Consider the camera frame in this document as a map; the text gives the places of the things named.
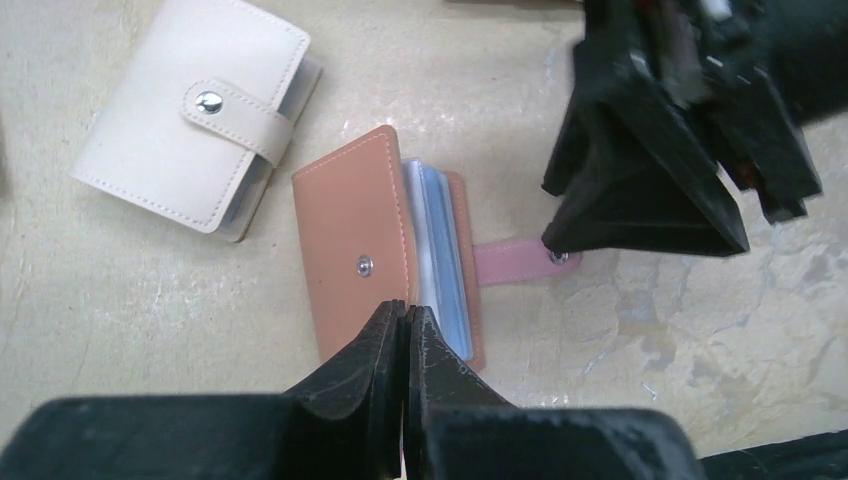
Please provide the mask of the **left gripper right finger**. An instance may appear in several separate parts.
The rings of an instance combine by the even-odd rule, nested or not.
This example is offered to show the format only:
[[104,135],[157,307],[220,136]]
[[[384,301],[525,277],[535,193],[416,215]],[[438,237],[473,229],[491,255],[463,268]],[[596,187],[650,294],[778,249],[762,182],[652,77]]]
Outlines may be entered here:
[[703,479],[682,428],[642,408],[522,408],[451,350],[432,310],[409,322],[408,432],[414,479]]

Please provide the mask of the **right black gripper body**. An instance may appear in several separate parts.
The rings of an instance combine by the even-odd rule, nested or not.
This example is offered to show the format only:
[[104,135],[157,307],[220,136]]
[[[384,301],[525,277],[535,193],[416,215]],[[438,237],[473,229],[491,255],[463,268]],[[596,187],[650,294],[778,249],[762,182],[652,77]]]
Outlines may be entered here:
[[716,101],[746,67],[800,124],[847,109],[844,1],[585,1],[587,38],[622,39],[679,107]]

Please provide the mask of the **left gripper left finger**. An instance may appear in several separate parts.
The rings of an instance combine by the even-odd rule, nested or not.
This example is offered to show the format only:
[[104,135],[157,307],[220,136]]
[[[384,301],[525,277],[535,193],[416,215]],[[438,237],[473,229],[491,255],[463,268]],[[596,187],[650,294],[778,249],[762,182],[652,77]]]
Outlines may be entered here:
[[281,393],[70,397],[37,408],[5,479],[391,479],[400,473],[399,301]]

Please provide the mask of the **brown card holder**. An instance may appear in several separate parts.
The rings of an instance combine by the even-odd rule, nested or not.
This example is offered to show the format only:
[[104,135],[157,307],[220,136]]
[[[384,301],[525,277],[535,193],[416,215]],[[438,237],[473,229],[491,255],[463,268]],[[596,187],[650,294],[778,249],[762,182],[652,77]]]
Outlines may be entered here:
[[462,177],[403,158],[389,125],[296,171],[292,185],[322,360],[379,303],[401,300],[430,308],[447,345],[481,370],[480,289],[559,275],[580,260],[537,238],[475,244]]

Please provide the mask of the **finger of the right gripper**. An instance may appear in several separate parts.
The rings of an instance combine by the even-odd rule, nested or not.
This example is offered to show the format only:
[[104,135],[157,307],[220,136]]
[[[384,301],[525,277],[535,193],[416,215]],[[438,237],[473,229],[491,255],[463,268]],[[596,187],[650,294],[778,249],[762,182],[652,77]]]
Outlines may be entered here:
[[806,141],[764,65],[688,62],[688,98],[702,108],[720,149],[719,163],[741,190],[757,192],[771,223],[807,215],[804,200],[822,193]]
[[542,183],[562,200],[544,245],[555,252],[748,252],[736,201],[643,52],[583,40],[574,47],[573,70],[574,90]]

